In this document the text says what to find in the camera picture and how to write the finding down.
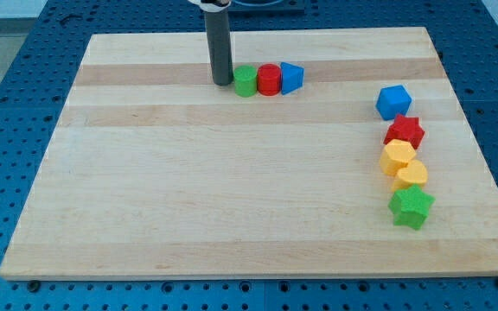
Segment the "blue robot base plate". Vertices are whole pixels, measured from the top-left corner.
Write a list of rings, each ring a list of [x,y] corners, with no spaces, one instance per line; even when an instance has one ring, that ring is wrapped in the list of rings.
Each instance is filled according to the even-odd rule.
[[[232,0],[228,9],[233,14],[303,13],[304,0]]]

